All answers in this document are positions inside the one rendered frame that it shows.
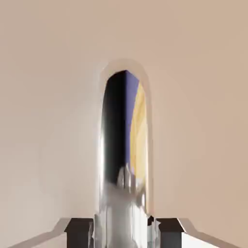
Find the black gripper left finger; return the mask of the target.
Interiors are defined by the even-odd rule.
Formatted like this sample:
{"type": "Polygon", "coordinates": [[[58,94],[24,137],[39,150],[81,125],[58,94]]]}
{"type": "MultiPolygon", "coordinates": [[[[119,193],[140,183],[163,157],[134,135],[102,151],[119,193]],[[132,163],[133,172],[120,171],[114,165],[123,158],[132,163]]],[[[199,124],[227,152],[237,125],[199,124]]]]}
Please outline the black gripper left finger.
{"type": "Polygon", "coordinates": [[[49,232],[9,246],[8,248],[34,248],[62,234],[66,234],[66,248],[94,248],[92,218],[60,218],[49,232]]]}

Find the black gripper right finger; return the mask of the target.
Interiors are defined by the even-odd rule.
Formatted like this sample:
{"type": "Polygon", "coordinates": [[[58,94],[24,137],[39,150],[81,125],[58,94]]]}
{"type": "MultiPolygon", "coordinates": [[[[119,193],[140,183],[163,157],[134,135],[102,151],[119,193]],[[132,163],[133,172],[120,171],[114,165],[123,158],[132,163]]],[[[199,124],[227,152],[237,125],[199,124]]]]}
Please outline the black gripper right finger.
{"type": "Polygon", "coordinates": [[[148,218],[147,248],[240,248],[195,229],[188,218],[148,218]]]}

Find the curved shiny metal drawer handle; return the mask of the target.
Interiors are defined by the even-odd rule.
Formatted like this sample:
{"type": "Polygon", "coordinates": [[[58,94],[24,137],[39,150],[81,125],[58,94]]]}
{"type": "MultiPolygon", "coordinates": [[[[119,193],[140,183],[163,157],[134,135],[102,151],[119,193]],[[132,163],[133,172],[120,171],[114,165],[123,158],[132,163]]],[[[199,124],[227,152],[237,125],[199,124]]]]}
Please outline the curved shiny metal drawer handle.
{"type": "Polygon", "coordinates": [[[94,248],[160,248],[148,76],[135,60],[116,59],[100,83],[94,248]]]}

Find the beige drawer front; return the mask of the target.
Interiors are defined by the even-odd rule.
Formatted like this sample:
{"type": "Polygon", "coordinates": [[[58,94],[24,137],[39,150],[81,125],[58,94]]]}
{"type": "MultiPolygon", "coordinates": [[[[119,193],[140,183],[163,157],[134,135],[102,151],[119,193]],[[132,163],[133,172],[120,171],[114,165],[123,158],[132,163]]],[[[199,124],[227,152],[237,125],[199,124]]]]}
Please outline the beige drawer front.
{"type": "Polygon", "coordinates": [[[0,248],[93,214],[114,59],[149,78],[155,215],[248,248],[248,0],[0,0],[0,248]]]}

